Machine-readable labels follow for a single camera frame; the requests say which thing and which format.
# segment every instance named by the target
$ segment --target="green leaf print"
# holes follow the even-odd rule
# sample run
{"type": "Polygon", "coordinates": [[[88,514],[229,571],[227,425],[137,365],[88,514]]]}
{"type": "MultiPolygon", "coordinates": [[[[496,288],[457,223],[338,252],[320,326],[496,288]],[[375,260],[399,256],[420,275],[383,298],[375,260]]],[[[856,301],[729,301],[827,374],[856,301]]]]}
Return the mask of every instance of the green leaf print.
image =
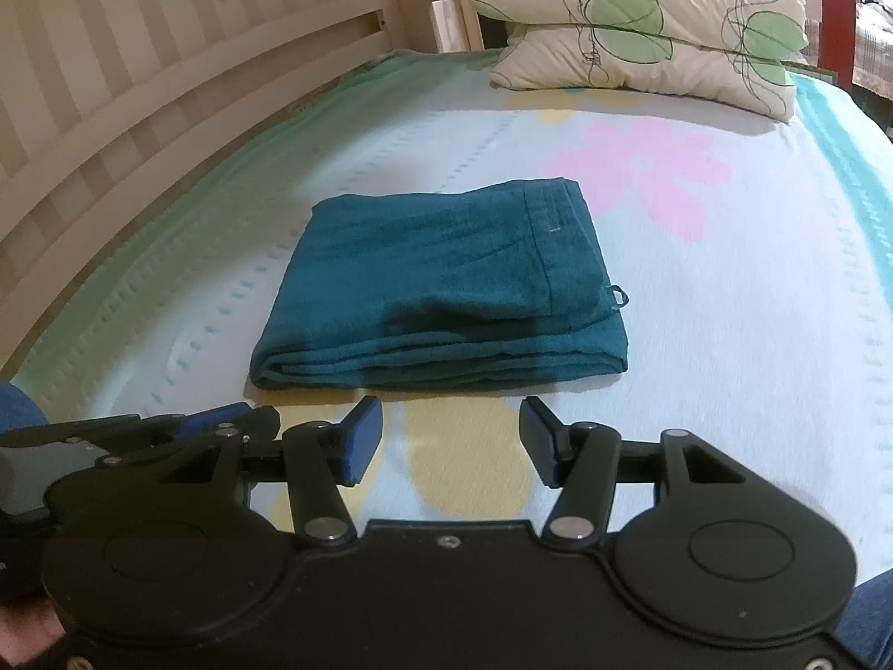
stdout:
{"type": "Polygon", "coordinates": [[[626,30],[604,30],[600,27],[594,29],[598,44],[617,60],[645,65],[673,57],[673,41],[666,37],[626,30]]]}
{"type": "Polygon", "coordinates": [[[595,26],[659,35],[664,11],[657,0],[588,0],[586,19],[595,26]]]}
{"type": "Polygon", "coordinates": [[[484,15],[484,17],[489,17],[493,20],[506,20],[506,22],[513,22],[511,17],[509,17],[506,13],[504,13],[501,9],[497,9],[493,7],[493,5],[488,4],[487,2],[482,2],[481,0],[469,0],[470,3],[477,10],[479,15],[484,15]]]}
{"type": "Polygon", "coordinates": [[[753,72],[755,72],[756,75],[759,75],[760,78],[767,83],[778,85],[779,87],[793,85],[793,83],[790,82],[790,78],[788,78],[788,71],[784,69],[784,66],[780,63],[756,60],[754,58],[748,58],[747,56],[745,56],[745,60],[747,60],[747,65],[751,66],[753,72]]]}
{"type": "Polygon", "coordinates": [[[794,20],[765,9],[747,18],[743,40],[749,55],[766,60],[787,60],[807,42],[803,28],[794,20]]]}

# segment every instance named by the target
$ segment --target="fabric fold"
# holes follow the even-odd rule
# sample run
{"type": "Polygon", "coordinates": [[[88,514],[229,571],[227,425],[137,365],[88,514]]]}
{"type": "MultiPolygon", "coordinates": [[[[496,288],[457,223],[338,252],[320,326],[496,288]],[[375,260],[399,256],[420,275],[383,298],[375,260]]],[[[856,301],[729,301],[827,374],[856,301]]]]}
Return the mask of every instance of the fabric fold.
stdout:
{"type": "Polygon", "coordinates": [[[573,181],[338,196],[314,207],[251,380],[483,389],[623,372],[610,286],[573,181]]]}

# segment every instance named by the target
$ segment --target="pink flower print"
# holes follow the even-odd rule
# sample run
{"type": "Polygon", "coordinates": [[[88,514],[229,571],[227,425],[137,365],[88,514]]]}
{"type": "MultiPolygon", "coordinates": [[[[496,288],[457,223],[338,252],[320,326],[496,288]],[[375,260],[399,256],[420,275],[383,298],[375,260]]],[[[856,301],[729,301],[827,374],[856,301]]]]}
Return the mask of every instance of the pink flower print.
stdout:
{"type": "Polygon", "coordinates": [[[710,133],[640,117],[626,126],[594,124],[587,141],[557,156],[546,173],[577,181],[593,216],[635,192],[651,221],[674,237],[687,242],[703,237],[704,207],[685,185],[719,186],[732,178],[729,166],[710,155],[710,133]]]}

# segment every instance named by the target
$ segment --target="person's hand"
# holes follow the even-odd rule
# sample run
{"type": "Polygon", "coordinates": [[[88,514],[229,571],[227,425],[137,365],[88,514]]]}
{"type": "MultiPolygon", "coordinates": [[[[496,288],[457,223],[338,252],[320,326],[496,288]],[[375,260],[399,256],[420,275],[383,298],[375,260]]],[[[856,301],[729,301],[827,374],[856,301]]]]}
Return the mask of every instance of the person's hand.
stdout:
{"type": "Polygon", "coordinates": [[[64,634],[46,597],[0,607],[0,657],[12,666],[37,658],[64,634]]]}

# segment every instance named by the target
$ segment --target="teal stripe on bed sheet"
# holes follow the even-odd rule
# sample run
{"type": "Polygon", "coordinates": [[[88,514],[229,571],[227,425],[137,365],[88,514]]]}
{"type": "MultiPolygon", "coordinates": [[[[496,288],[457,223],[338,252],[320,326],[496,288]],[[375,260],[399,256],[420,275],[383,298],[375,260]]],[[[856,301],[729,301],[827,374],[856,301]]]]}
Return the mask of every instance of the teal stripe on bed sheet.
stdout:
{"type": "Polygon", "coordinates": [[[796,101],[803,122],[832,166],[856,214],[871,251],[887,306],[893,310],[893,248],[890,244],[893,204],[890,203],[890,196],[850,132],[841,126],[834,115],[818,82],[798,75],[793,75],[793,78],[796,80],[796,101]]]}

